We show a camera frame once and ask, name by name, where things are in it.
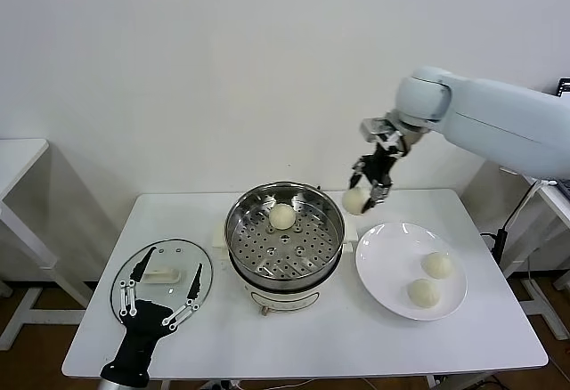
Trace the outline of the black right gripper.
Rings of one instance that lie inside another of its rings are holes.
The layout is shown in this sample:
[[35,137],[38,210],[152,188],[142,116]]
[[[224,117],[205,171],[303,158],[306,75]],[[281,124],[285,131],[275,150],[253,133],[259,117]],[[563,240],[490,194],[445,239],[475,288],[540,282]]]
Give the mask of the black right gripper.
[[389,173],[399,158],[400,150],[397,147],[385,148],[377,142],[373,153],[363,155],[352,166],[353,173],[349,179],[349,190],[358,185],[363,175],[372,184],[370,196],[362,206],[363,213],[383,203],[387,198],[392,188]]

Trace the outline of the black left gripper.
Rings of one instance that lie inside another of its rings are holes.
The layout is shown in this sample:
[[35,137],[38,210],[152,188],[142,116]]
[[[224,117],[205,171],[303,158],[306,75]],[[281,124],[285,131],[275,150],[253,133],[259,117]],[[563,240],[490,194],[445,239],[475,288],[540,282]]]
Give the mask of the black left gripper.
[[177,323],[182,323],[187,318],[185,313],[192,313],[199,308],[196,300],[200,293],[203,263],[199,263],[186,301],[177,310],[136,299],[136,286],[141,282],[156,249],[155,246],[145,249],[144,256],[131,267],[128,277],[118,281],[118,315],[125,317],[123,323],[126,334],[114,360],[102,368],[101,378],[107,381],[149,381],[148,368],[158,341],[170,335]]

